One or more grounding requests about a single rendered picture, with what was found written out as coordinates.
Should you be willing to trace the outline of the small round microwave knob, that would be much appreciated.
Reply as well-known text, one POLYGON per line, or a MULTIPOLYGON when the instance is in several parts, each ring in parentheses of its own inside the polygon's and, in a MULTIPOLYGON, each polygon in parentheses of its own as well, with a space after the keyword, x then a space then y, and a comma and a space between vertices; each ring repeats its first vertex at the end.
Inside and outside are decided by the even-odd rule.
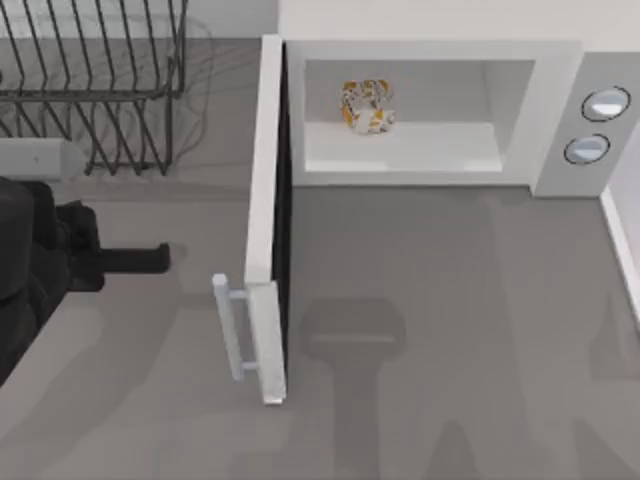
POLYGON ((564 158, 572 165, 589 165, 603 159, 609 150, 609 139, 593 134, 571 140, 564 149, 564 158))

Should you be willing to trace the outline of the large round microwave knob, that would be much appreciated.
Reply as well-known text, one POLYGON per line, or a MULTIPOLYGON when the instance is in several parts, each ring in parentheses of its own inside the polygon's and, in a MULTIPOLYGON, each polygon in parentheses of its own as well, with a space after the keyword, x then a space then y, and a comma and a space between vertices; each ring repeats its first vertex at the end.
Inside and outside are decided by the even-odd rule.
POLYGON ((594 123, 608 122, 621 116, 631 105, 631 94, 624 88, 610 88, 590 93, 582 102, 582 116, 594 123))

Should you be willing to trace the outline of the pale microwave oven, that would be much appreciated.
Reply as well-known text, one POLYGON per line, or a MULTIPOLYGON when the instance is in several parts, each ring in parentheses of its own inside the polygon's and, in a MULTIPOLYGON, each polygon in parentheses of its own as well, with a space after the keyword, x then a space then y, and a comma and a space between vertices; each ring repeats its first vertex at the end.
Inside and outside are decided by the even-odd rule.
POLYGON ((640 121, 640 48, 578 41, 287 40, 294 182, 298 186, 525 186, 538 197, 596 197, 640 121), (384 79, 391 130, 352 132, 346 81, 384 79), (594 123, 592 92, 619 86, 631 105, 594 123), (600 161, 572 165, 573 139, 602 134, 600 161))

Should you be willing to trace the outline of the white and orange patterned cup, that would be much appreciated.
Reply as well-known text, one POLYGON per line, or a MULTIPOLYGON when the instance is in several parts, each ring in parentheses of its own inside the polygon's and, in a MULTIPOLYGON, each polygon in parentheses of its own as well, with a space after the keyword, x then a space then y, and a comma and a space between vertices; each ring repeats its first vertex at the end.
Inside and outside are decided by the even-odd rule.
POLYGON ((395 122, 392 99, 392 86, 384 79, 346 81, 340 95, 344 121, 358 135, 389 132, 395 122))

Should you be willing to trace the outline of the pale grey rounded box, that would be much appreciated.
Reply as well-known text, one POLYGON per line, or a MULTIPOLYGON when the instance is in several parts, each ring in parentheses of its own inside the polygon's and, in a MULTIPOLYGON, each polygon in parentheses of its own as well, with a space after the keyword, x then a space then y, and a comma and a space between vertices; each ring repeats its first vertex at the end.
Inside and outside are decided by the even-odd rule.
POLYGON ((85 171, 87 158, 74 143, 57 138, 0 138, 0 176, 16 180, 67 181, 85 171))

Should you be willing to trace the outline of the white microwave door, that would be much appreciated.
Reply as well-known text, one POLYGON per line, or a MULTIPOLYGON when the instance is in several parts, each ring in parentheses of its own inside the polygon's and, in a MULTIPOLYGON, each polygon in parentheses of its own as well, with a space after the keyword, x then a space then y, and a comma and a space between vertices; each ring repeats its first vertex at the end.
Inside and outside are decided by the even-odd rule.
POLYGON ((261 39, 244 284, 257 375, 266 405, 287 397, 292 162, 287 50, 261 39))

